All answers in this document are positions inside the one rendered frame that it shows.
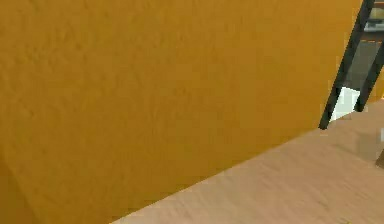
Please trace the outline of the black framed shelf unit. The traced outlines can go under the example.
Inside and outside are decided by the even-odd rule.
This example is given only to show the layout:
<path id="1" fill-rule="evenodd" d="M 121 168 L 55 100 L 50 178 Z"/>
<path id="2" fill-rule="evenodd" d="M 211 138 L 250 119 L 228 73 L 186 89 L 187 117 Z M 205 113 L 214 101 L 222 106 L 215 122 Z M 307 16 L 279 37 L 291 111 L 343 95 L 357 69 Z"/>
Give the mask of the black framed shelf unit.
<path id="1" fill-rule="evenodd" d="M 384 67 L 384 0 L 363 0 L 318 128 L 343 117 L 338 112 L 350 91 L 349 113 L 362 112 Z"/>

